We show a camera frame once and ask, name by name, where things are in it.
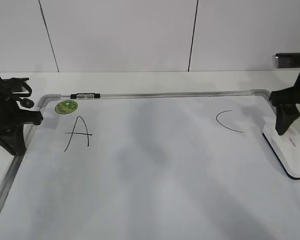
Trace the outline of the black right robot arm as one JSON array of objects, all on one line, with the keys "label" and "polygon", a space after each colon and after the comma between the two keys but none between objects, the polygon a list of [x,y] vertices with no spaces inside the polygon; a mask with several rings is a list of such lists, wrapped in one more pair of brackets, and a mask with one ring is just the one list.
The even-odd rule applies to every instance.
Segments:
[{"label": "black right robot arm", "polygon": [[269,101],[276,108],[275,130],[284,135],[292,123],[300,117],[297,104],[300,105],[300,72],[293,86],[272,91]]}]

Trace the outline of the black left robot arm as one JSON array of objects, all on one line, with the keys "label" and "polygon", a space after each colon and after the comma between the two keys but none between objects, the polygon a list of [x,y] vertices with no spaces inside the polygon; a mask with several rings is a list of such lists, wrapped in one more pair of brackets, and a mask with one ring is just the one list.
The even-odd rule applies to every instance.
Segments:
[{"label": "black left robot arm", "polygon": [[13,156],[26,151],[24,125],[39,126],[43,121],[40,111],[31,111],[35,103],[29,99],[31,87],[29,78],[8,78],[0,76],[0,146]]}]

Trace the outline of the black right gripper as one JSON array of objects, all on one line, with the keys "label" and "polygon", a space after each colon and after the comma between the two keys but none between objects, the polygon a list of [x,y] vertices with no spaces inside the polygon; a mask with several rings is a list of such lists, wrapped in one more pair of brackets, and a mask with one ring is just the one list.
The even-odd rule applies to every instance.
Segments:
[{"label": "black right gripper", "polygon": [[300,117],[296,104],[300,105],[300,86],[292,86],[270,93],[269,101],[276,106],[275,130],[284,135],[292,123]]}]

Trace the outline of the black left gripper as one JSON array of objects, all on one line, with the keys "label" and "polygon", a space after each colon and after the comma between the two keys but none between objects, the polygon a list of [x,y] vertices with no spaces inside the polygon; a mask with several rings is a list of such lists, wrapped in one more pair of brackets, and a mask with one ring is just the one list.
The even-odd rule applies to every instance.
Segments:
[{"label": "black left gripper", "polygon": [[31,111],[34,102],[32,92],[12,93],[0,87],[0,146],[12,156],[21,156],[26,151],[24,124],[38,126],[43,121],[40,111]]}]

